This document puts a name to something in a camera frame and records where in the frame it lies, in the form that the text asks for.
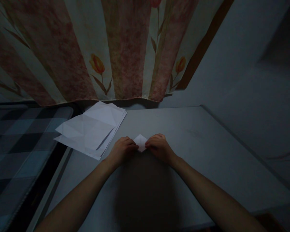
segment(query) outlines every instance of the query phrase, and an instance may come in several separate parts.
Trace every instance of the person's left hand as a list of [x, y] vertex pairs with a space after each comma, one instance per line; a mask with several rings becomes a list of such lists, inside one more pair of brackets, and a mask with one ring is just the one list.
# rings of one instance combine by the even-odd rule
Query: person's left hand
[[105, 159], [115, 168], [119, 167], [127, 158], [139, 148], [128, 136], [121, 137], [113, 146], [109, 156]]

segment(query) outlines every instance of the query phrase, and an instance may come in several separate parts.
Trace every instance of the red striped curtain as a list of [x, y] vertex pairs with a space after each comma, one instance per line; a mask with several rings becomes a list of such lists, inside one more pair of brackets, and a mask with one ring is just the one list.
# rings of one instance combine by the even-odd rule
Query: red striped curtain
[[50, 106], [172, 93], [223, 0], [0, 0], [0, 94]]

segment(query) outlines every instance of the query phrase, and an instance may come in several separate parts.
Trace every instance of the orange tulip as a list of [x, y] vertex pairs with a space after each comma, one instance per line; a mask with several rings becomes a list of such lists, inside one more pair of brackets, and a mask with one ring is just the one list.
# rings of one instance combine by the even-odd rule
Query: orange tulip
[[100, 58], [97, 57], [95, 54], [91, 54], [91, 60], [89, 61], [89, 63], [98, 74], [102, 74], [104, 72], [104, 65]]
[[186, 58], [182, 56], [179, 59], [179, 61], [176, 62], [176, 69], [175, 69], [175, 71], [177, 72], [177, 74], [184, 70], [185, 65], [186, 65]]

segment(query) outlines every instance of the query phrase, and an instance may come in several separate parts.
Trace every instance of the table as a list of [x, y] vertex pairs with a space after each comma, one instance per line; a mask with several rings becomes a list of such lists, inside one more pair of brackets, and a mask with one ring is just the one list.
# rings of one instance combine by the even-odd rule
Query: table
[[[164, 134], [178, 156], [250, 212], [290, 204], [290, 191], [201, 107], [128, 111], [102, 159], [120, 137], [156, 133]], [[99, 163], [73, 151], [48, 212]], [[80, 231], [161, 231], [210, 224], [179, 175], [145, 151], [110, 176]]]

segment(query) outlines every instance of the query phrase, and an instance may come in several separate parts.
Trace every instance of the tulip print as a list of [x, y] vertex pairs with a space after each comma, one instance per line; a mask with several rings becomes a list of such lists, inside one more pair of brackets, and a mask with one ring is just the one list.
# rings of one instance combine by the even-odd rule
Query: tulip print
[[22, 39], [22, 36], [20, 35], [20, 33], [16, 30], [16, 27], [15, 27], [15, 23], [12, 19], [12, 17], [10, 16], [9, 12], [5, 9], [5, 14], [2, 12], [2, 10], [0, 9], [0, 13], [3, 17], [6, 18], [6, 20], [10, 23], [10, 25], [14, 28], [14, 30], [16, 31], [13, 32], [13, 31], [10, 31], [8, 29], [6, 29], [5, 27], [3, 27], [8, 33], [11, 34], [11, 36], [13, 36], [15, 39], [17, 39], [19, 42], [21, 42], [23, 45], [25, 45], [27, 48], [30, 49], [29, 45]]
[[186, 58], [182, 56], [182, 57], [179, 59], [179, 61], [176, 62], [176, 69], [175, 69], [175, 71], [176, 71], [177, 75], [178, 75], [181, 71], [184, 70], [185, 65], [186, 65]]
[[161, 27], [159, 28], [159, 5], [161, 3], [161, 0], [150, 0], [150, 5], [152, 8], [157, 8], [157, 11], [158, 11], [158, 31], [157, 31], [157, 39], [156, 41], [154, 41], [154, 39], [152, 37], [150, 37], [151, 39], [151, 44], [152, 44], [152, 47], [155, 51], [155, 53], [157, 53], [157, 46], [158, 46], [158, 36], [160, 35], [161, 31], [162, 31], [162, 27], [163, 27], [163, 23], [164, 21], [162, 22], [161, 24]]
[[170, 78], [170, 91], [180, 83], [180, 81], [179, 81], [175, 85], [173, 85], [173, 83], [175, 82], [175, 79], [177, 78], [178, 74], [185, 69], [185, 65], [186, 65], [186, 58], [184, 56], [182, 56], [176, 62], [176, 67], [175, 67], [176, 76], [175, 76], [174, 79], [173, 79], [173, 75], [171, 74], [171, 78]]
[[105, 71], [103, 62], [95, 54], [91, 54], [91, 60], [89, 61], [89, 63], [91, 64], [91, 67], [93, 68], [93, 70], [95, 70], [96, 73], [101, 75], [102, 82], [100, 82], [94, 75], [91, 74], [93, 76], [95, 82], [100, 86], [100, 88], [103, 90], [103, 92], [107, 96], [107, 93], [109, 92], [109, 90], [111, 89], [111, 86], [112, 86], [112, 84], [111, 84], [112, 79], [109, 83], [108, 88], [106, 89], [104, 87], [104, 83], [103, 83], [103, 72]]
[[5, 90], [8, 90], [8, 91], [10, 91], [10, 92], [13, 92], [13, 93], [17, 94], [18, 96], [22, 97], [22, 94], [21, 94], [21, 88], [19, 87], [19, 85], [18, 85], [16, 82], [14, 82], [14, 84], [15, 84], [17, 90], [8, 87], [6, 84], [4, 84], [4, 83], [0, 80], [0, 87], [1, 87], [1, 88], [5, 89]]

